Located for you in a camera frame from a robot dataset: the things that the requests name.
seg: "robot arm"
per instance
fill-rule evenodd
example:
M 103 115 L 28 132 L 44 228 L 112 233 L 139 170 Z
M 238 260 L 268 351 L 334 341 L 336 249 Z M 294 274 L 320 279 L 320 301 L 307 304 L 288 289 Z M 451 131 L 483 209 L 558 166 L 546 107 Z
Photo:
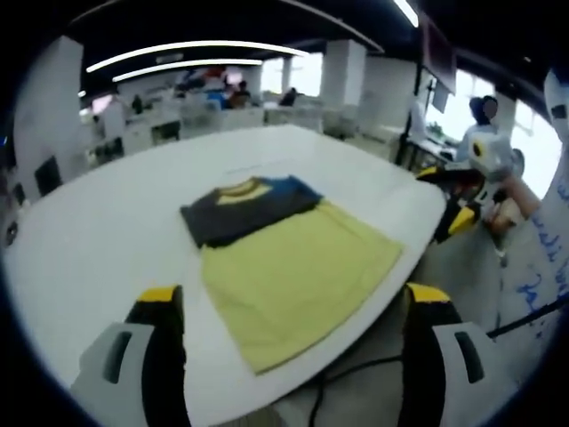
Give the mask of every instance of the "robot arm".
M 102 425 L 190 426 L 181 286 L 142 294 L 79 360 L 71 394 Z
M 417 177 L 447 193 L 447 209 L 435 232 L 439 243 L 467 230 L 485 216 L 493 203 L 505 198 L 502 181 L 512 173 L 523 172 L 523 168 L 516 168 L 517 157 L 507 137 L 479 132 L 471 133 L 468 138 L 468 160 L 431 167 Z

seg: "office desk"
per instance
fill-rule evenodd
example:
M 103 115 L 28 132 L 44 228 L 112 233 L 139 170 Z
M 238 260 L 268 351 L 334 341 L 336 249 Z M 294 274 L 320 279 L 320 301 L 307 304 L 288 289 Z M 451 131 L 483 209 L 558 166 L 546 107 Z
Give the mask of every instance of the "office desk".
M 294 174 L 405 244 L 344 324 L 297 358 L 254 375 L 204 289 L 179 208 L 251 175 Z M 192 425 L 264 407 L 333 362 L 403 286 L 445 210 L 441 191 L 362 150 L 292 125 L 214 133 L 104 165 L 34 204 L 5 256 L 10 293 L 40 360 L 68 387 L 79 358 L 152 286 L 184 289 L 185 396 Z
M 413 168 L 415 167 L 417 155 L 419 152 L 421 152 L 433 157 L 437 163 L 444 165 L 449 162 L 449 159 L 441 156 L 442 151 L 451 152 L 454 154 L 456 152 L 456 148 L 445 145 L 431 138 L 420 141 L 409 138 L 407 142 L 403 144 L 400 143 L 396 156 L 396 164 L 401 165 L 409 171 L 416 172 L 413 170 Z

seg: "pillar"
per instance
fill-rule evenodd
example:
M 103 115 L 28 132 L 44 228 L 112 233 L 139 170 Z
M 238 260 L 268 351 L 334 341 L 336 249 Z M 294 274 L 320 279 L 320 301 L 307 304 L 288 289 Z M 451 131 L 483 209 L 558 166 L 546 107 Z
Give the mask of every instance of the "pillar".
M 367 50 L 353 40 L 328 42 L 324 56 L 320 97 L 326 107 L 359 105 Z
M 243 68 L 243 80 L 247 82 L 247 88 L 253 95 L 260 94 L 260 75 L 262 73 L 261 65 L 253 65 L 251 67 Z
M 32 203 L 41 197 L 35 172 L 52 156 L 63 182 L 76 176 L 82 59 L 82 45 L 66 36 L 55 40 L 37 56 L 16 100 L 17 174 Z
M 291 86 L 291 72 L 293 71 L 293 58 L 284 58 L 283 60 L 283 77 L 281 87 L 283 93 L 289 90 Z

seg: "blue writing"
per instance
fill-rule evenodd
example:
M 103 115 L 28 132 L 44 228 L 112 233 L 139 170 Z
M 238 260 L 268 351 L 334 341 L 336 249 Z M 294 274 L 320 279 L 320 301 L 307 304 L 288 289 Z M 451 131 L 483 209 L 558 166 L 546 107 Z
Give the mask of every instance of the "blue writing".
M 569 258 L 557 269 L 555 281 L 557 283 L 557 297 L 560 298 L 569 292 L 569 283 L 567 282 L 567 266 L 569 266 Z
M 557 184 L 557 194 L 559 195 L 561 200 L 563 200 L 565 203 L 569 205 L 569 189 L 562 182 L 562 180 L 559 180 L 559 183 Z
M 539 231 L 538 237 L 540 238 L 541 246 L 545 249 L 545 253 L 548 256 L 549 262 L 555 262 L 557 260 L 557 255 L 563 249 L 561 245 L 557 245 L 557 242 L 559 241 L 559 235 L 557 234 L 554 237 L 551 237 L 545 230 L 545 225 L 539 220 L 537 216 L 532 216 L 532 223 Z
M 536 277 L 535 283 L 533 283 L 533 284 L 527 283 L 527 284 L 518 286 L 516 289 L 516 292 L 518 294 L 523 294 L 525 296 L 525 302 L 527 303 L 527 306 L 529 307 L 531 312 L 534 312 L 537 310 L 534 303 L 538 298 L 538 293 L 535 291 L 535 289 L 541 283 L 541 274 L 535 273 L 535 277 Z

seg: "ceiling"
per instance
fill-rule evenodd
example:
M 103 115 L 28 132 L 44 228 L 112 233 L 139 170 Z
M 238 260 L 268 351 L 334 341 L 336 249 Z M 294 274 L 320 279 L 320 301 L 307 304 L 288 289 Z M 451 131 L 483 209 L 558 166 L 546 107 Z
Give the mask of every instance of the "ceiling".
M 355 36 L 329 21 L 282 0 L 239 2 L 175 2 L 160 0 L 84 0 L 69 4 L 44 1 L 21 4 L 19 17 L 27 23 L 22 34 L 6 34 L 19 40 L 19 53 L 8 70 L 13 85 L 22 71 L 51 38 L 66 34 L 84 45 L 84 68 L 119 53 L 142 47 L 191 40 L 227 39 L 279 44 L 306 51 L 320 51 L 325 40 L 355 38 L 372 54 L 414 59 L 417 32 L 392 0 L 301 0 L 355 28 Z M 563 46 L 564 15 L 561 2 L 516 2 L 516 9 L 490 0 L 409 0 L 421 8 L 459 49 L 459 66 L 498 84 L 512 96 L 541 109 L 539 87 L 552 54 Z M 184 60 L 209 58 L 258 58 L 270 52 L 244 48 L 192 48 L 182 51 Z M 124 72 L 156 65 L 150 54 L 126 60 L 89 75 L 85 88 L 97 90 Z

